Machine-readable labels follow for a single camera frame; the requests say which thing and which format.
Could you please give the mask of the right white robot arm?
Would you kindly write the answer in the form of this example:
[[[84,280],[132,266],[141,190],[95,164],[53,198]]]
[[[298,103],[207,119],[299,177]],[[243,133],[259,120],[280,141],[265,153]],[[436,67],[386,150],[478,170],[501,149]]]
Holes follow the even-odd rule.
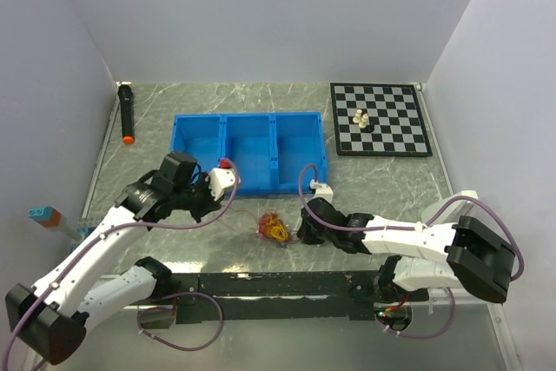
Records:
[[[304,202],[299,239],[331,242],[348,254],[384,255],[379,289],[389,300],[429,288],[462,288],[502,304],[513,280],[517,251],[480,220],[400,222],[378,215],[344,215],[322,197]]]

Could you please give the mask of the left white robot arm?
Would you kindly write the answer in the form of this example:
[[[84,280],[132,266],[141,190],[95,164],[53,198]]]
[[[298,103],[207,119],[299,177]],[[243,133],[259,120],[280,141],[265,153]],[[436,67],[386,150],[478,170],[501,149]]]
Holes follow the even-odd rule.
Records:
[[[209,172],[182,152],[167,154],[127,185],[95,230],[57,267],[32,286],[14,286],[5,296],[10,343],[21,340],[44,362],[70,358],[95,326],[138,301],[160,303],[173,297],[172,272],[145,257],[117,278],[98,284],[103,271],[125,249],[152,229],[167,229],[164,219],[188,211],[194,228],[208,225],[204,216],[220,218],[229,209],[241,178],[229,159]]]

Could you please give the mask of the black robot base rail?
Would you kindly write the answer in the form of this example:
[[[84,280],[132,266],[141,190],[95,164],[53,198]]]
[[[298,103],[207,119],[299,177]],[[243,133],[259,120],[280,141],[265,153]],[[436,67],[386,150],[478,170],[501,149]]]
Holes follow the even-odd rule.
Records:
[[[147,299],[136,305],[176,306],[179,324],[216,320],[212,303],[193,291],[212,296],[226,321],[335,317],[372,321],[379,306],[429,299],[425,289],[409,293],[376,270],[183,273],[173,275],[169,292],[188,295],[176,302]]]

